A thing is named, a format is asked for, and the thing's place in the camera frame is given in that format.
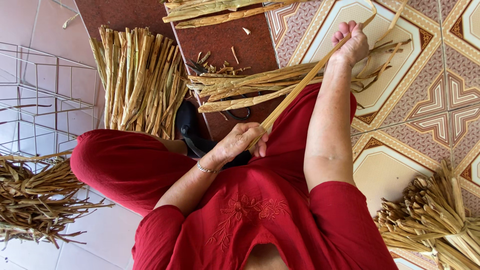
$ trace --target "wire basket frame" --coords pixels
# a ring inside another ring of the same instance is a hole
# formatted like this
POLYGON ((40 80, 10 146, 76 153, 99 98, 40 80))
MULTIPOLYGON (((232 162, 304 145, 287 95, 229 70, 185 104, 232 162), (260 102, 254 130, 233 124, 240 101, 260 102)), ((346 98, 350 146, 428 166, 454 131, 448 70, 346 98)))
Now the wire basket frame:
MULTIPOLYGON (((0 154, 33 157, 69 151, 76 145, 79 134, 94 129, 95 100, 101 85, 95 67, 0 42, 2 61, 9 61, 15 71, 9 73, 9 78, 0 78, 0 131, 7 133, 8 128, 13 129, 12 137, 0 137, 0 154), (74 91, 73 79, 83 74, 90 78, 95 74, 95 80, 88 83, 86 89, 74 91), (54 87, 42 86, 40 80, 54 80, 54 87), (76 128, 75 119, 79 116, 91 118, 91 127, 76 128)), ((30 166, 35 173, 45 164, 30 166)))

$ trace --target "red dress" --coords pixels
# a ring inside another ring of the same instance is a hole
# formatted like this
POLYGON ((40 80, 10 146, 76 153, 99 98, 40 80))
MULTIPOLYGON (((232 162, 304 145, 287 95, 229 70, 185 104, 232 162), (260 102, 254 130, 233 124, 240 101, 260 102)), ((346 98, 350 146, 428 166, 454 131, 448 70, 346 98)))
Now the red dress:
POLYGON ((397 269, 356 187, 332 181, 308 193, 303 156, 319 88, 306 87, 280 115, 265 158, 220 172, 187 217, 172 205, 152 208, 196 162, 147 135, 87 132, 72 170, 145 216, 132 249, 136 270, 242 269, 252 248, 266 243, 289 269, 397 269))

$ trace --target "silver bracelet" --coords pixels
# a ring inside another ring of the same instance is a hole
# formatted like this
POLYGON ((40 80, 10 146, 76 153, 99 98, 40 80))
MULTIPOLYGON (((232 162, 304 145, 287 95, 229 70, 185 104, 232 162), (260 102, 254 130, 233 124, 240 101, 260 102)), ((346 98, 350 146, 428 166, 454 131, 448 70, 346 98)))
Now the silver bracelet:
POLYGON ((218 171, 213 171, 213 170, 209 170, 209 169, 205 169, 204 167, 200 166, 200 160, 197 161, 197 168, 203 172, 211 172, 211 173, 219 173, 220 170, 218 171))

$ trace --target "hand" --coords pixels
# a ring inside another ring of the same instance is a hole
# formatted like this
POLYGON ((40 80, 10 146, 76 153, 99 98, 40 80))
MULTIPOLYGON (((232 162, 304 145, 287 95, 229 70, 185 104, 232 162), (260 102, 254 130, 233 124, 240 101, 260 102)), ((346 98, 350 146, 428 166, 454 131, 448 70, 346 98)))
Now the hand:
MULTIPOLYGON (((259 123, 238 123, 230 133, 223 138, 213 149, 209 152, 212 157, 220 163, 227 163, 232 161, 238 154, 243 152, 253 139, 262 134, 264 129, 260 127, 259 123)), ((268 134, 262 138, 255 145, 254 155, 256 157, 264 157, 266 152, 266 142, 268 134)))
POLYGON ((352 33, 352 37, 336 51, 330 59, 334 61, 346 61, 353 67, 358 61, 367 57, 369 51, 367 36, 362 31, 363 24, 358 24, 355 21, 350 21, 348 24, 342 22, 338 25, 338 29, 339 31, 336 31, 332 36, 333 46, 337 45, 350 32, 352 33))

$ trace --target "forearm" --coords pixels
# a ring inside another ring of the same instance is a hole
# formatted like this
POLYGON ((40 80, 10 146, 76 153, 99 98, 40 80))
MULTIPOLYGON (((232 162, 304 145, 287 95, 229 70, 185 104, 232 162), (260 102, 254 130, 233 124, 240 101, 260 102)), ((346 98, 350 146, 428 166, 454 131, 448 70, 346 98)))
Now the forearm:
MULTIPOLYGON (((200 159, 200 166, 209 170, 218 171, 223 165, 225 165, 225 161, 216 160, 212 152, 200 159)), ((196 165, 193 166, 165 192, 154 209, 162 205, 174 205, 182 211, 184 216, 189 215, 198 205, 216 175, 217 173, 203 172, 196 165)))
POLYGON ((353 182, 350 143, 351 66, 331 60, 308 127, 304 173, 309 190, 326 181, 353 182))

